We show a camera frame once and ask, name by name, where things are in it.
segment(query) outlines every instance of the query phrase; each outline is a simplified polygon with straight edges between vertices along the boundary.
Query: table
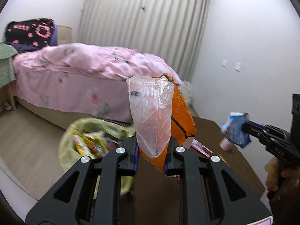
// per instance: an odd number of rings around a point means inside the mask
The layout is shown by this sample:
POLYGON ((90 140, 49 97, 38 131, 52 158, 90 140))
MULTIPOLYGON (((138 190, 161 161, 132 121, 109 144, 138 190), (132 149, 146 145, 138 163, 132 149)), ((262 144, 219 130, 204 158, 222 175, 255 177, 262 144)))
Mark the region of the table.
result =
MULTIPOLYGON (((234 146, 230 152, 219 147, 223 139, 218 125, 210 120, 193 117, 197 134, 195 139, 217 155, 260 197, 265 188, 259 178, 234 146)), ((150 162, 140 157, 135 178, 134 199, 123 197, 120 205, 121 224, 174 225, 179 222, 179 181, 160 173, 150 162)))

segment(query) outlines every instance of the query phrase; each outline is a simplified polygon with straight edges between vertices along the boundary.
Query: blue package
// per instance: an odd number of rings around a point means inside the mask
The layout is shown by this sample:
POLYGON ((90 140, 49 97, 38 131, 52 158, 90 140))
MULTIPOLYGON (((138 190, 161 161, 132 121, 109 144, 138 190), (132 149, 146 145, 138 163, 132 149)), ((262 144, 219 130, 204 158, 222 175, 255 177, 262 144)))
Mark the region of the blue package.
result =
POLYGON ((248 122, 248 113, 231 112, 221 132, 230 142, 243 149, 251 142, 249 134, 242 132, 243 124, 248 122))

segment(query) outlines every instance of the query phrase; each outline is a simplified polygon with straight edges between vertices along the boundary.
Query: green towel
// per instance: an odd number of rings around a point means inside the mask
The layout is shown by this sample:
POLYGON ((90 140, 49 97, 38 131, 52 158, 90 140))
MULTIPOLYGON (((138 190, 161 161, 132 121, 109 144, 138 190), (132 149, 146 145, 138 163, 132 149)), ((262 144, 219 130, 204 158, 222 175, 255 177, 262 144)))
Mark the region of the green towel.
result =
POLYGON ((12 59, 16 54, 15 48, 0 42, 0 88, 16 80, 12 59))

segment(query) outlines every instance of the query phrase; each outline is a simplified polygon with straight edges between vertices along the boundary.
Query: transparent plastic bag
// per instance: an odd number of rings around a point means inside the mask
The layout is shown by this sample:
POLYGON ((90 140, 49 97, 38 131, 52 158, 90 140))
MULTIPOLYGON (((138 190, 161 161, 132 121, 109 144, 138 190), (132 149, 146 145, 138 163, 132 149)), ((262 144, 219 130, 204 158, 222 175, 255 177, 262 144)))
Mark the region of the transparent plastic bag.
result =
POLYGON ((181 94, 183 95, 187 106, 191 106, 193 100, 193 89, 192 85, 188 81, 184 81, 183 85, 179 85, 178 89, 180 90, 181 94))
POLYGON ((166 76, 134 76, 126 82, 137 143, 148 157, 156 158, 170 141, 175 86, 166 76))

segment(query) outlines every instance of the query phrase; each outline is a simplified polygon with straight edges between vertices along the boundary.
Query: trash bin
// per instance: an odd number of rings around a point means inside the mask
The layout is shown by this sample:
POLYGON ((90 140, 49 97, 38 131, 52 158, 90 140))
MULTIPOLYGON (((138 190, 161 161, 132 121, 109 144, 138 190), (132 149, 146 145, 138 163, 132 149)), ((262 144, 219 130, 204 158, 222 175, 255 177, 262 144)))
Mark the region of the trash bin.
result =
MULTIPOLYGON (((133 127, 123 127, 119 124, 96 118, 82 118, 73 122, 63 134, 58 147, 58 159, 64 172, 67 172, 80 158, 73 141, 74 133, 89 133, 104 131, 105 133, 118 136, 123 140, 134 135, 133 127)), ((94 199, 97 196, 100 178, 97 180, 94 199)), ((121 177, 121 195, 128 193, 134 183, 134 177, 121 177)))

